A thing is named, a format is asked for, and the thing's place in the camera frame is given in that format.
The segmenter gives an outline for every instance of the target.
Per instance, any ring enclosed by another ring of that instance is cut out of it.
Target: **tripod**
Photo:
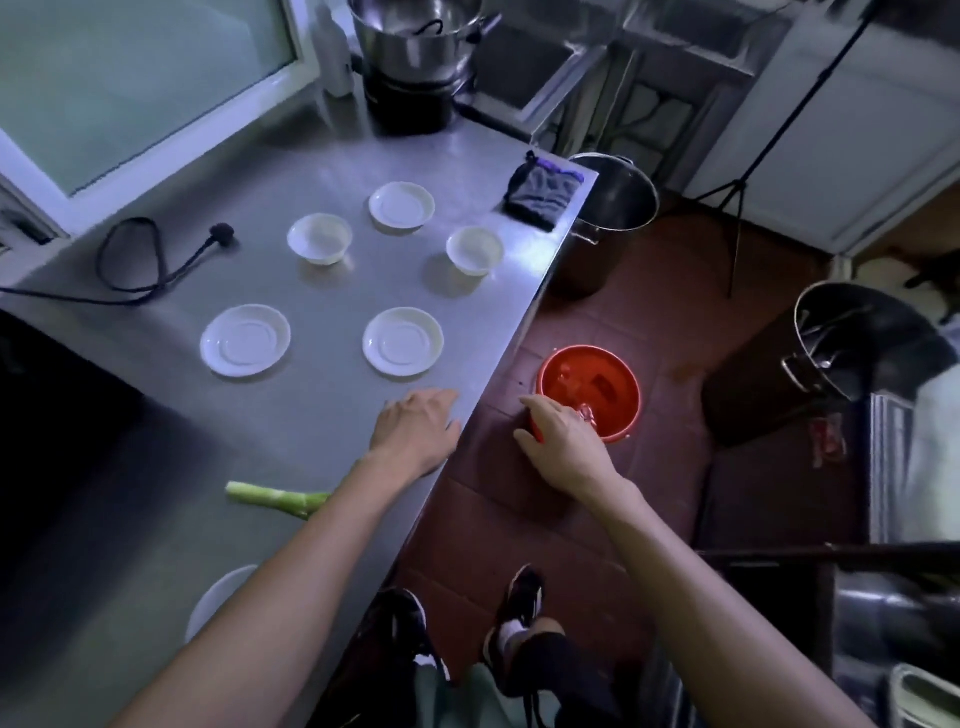
[[[739,196],[736,206],[736,232],[732,240],[727,234],[727,246],[730,250],[731,256],[731,265],[730,265],[730,284],[727,289],[727,298],[733,298],[733,282],[736,277],[736,262],[740,257],[740,237],[743,232],[743,201],[744,197],[747,194],[747,187],[750,183],[750,177],[754,174],[756,169],[763,163],[769,154],[774,150],[777,144],[780,143],[780,140],[783,139],[783,135],[787,133],[787,130],[793,126],[794,122],[797,121],[798,117],[804,112],[804,109],[813,101],[813,97],[817,95],[821,88],[824,87],[824,84],[829,81],[830,77],[833,75],[833,72],[837,69],[837,66],[843,61],[847,54],[851,51],[853,46],[856,44],[860,37],[863,36],[864,32],[867,30],[867,27],[876,19],[877,15],[886,5],[888,0],[874,0],[874,2],[867,8],[860,18],[860,25],[857,27],[856,31],[850,37],[850,40],[847,41],[846,45],[841,49],[840,53],[837,54],[836,58],[830,63],[827,68],[817,77],[817,82],[810,88],[806,93],[802,101],[797,105],[793,112],[787,117],[786,121],[777,129],[777,133],[773,135],[767,145],[763,148],[756,159],[754,159],[753,164],[747,167],[747,171],[744,172],[739,178],[733,180],[732,182],[727,182],[716,189],[711,189],[710,192],[705,192],[699,197],[693,198],[693,202],[702,203],[707,198],[712,197],[713,195],[719,192],[727,192],[727,196],[724,197],[723,202],[720,203],[718,207],[714,209],[724,212],[727,209],[727,206],[733,201],[734,197]],[[669,216],[671,214],[682,214],[680,212],[670,213],[667,212],[664,216]]]

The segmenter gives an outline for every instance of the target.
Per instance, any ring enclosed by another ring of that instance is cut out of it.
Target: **green onion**
[[[227,495],[237,502],[275,508],[305,521],[330,497],[330,493],[290,493],[235,480],[227,484]]]

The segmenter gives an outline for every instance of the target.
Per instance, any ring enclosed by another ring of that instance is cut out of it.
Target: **white bottle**
[[[333,19],[326,0],[319,0],[314,16],[313,46],[320,62],[320,83],[331,96],[349,96],[353,93],[353,69],[347,34]]]

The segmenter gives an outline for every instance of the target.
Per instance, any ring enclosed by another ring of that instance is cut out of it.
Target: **black sneaker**
[[[401,659],[418,665],[442,666],[447,681],[450,671],[440,659],[426,631],[426,610],[417,595],[409,589],[394,587],[377,595],[382,610],[378,621],[383,637],[393,645]]]
[[[499,682],[504,676],[503,654],[500,652],[500,629],[509,621],[518,621],[530,629],[543,610],[543,577],[527,564],[516,573],[500,608],[496,611],[496,626],[483,643],[483,661]]]

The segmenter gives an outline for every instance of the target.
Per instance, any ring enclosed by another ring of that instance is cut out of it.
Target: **large metal pot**
[[[708,377],[704,417],[718,443],[739,445],[832,402],[872,392],[915,400],[956,363],[907,303],[858,283],[816,283]]]
[[[660,197],[650,178],[626,157],[589,152],[570,161],[600,175],[564,242],[551,284],[553,293],[578,299],[603,288],[632,233],[657,217]]]
[[[502,17],[484,17],[483,0],[349,0],[349,6],[364,61],[413,86],[457,79]]]

